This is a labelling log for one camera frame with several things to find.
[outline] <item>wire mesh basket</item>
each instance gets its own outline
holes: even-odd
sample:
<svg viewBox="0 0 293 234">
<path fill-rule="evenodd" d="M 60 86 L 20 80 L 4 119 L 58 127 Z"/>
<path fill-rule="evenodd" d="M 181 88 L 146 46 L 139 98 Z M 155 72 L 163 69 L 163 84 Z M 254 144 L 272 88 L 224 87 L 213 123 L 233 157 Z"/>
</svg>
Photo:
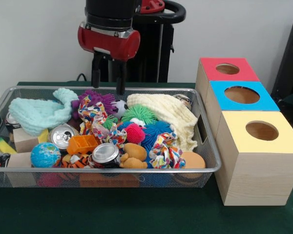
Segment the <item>wire mesh basket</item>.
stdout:
<svg viewBox="0 0 293 234">
<path fill-rule="evenodd" d="M 9 141 L 4 118 L 8 106 L 15 98 L 55 99 L 52 93 L 60 87 L 16 86 L 5 91 L 0 98 L 0 137 Z M 66 87 L 80 95 L 91 87 Z M 183 94 L 192 101 L 192 112 L 198 117 L 193 139 L 198 142 L 194 152 L 203 157 L 204 169 L 75 169 L 75 168 L 0 168 L 0 187 L 199 187 L 202 188 L 211 174 L 221 166 L 215 141 L 207 120 L 201 97 L 193 89 L 179 88 L 127 88 L 123 96 L 115 88 L 101 87 L 101 94 L 114 94 L 116 99 L 126 100 L 134 93 Z"/>
</svg>

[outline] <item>wooden block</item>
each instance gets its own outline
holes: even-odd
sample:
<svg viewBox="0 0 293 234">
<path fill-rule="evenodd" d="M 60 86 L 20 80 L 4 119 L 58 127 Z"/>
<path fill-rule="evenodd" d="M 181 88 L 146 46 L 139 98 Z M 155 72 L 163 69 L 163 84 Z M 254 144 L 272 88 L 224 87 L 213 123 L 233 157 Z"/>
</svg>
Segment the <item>wooden block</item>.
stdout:
<svg viewBox="0 0 293 234">
<path fill-rule="evenodd" d="M 293 129 L 280 112 L 223 111 L 215 173 L 226 206 L 285 205 L 293 188 Z"/>
<path fill-rule="evenodd" d="M 214 137 L 221 111 L 279 111 L 263 85 L 256 81 L 211 81 L 205 109 Z"/>
<path fill-rule="evenodd" d="M 30 152 L 11 155 L 7 167 L 31 168 Z M 36 180 L 31 172 L 7 172 L 6 175 L 12 187 L 36 186 Z"/>
<path fill-rule="evenodd" d="M 23 128 L 13 129 L 15 148 L 18 153 L 26 153 L 39 143 L 46 142 L 48 139 L 48 130 L 45 129 L 40 136 L 31 136 Z"/>
<path fill-rule="evenodd" d="M 259 81 L 245 58 L 200 58 L 195 89 L 204 104 L 212 80 Z"/>
<path fill-rule="evenodd" d="M 30 152 L 11 155 L 7 167 L 27 167 L 27 168 L 31 168 L 30 155 L 31 155 Z"/>
<path fill-rule="evenodd" d="M 13 188 L 36 186 L 36 180 L 31 172 L 6 172 Z"/>
</svg>

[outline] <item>soccer ball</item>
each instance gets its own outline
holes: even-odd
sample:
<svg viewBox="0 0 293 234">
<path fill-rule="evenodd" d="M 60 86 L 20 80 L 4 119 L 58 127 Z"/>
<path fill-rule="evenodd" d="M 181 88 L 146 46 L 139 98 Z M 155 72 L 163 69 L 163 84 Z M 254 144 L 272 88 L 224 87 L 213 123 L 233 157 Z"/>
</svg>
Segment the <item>soccer ball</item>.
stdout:
<svg viewBox="0 0 293 234">
<path fill-rule="evenodd" d="M 111 102 L 111 104 L 115 107 L 113 111 L 116 112 L 113 115 L 118 119 L 120 119 L 125 111 L 128 109 L 127 103 L 123 100 L 116 100 Z"/>
</svg>

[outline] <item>stacked wooden boxes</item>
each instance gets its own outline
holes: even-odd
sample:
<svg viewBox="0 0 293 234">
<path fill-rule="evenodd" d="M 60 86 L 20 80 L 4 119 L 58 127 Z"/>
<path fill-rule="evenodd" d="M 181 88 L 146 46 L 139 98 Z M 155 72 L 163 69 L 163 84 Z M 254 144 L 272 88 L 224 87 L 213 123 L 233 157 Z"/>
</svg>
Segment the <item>stacked wooden boxes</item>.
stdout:
<svg viewBox="0 0 293 234">
<path fill-rule="evenodd" d="M 222 159 L 224 205 L 285 205 L 293 188 L 293 129 L 244 58 L 201 58 L 196 90 Z"/>
</svg>

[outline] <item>blue globe ball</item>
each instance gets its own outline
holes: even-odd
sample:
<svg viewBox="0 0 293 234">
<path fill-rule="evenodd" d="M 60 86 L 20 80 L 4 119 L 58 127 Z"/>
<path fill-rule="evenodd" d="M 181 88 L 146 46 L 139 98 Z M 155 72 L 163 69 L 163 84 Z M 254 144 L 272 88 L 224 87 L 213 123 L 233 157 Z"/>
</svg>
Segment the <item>blue globe ball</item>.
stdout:
<svg viewBox="0 0 293 234">
<path fill-rule="evenodd" d="M 34 167 L 52 167 L 61 158 L 59 148 L 52 143 L 44 142 L 36 145 L 31 152 L 31 164 Z"/>
</svg>

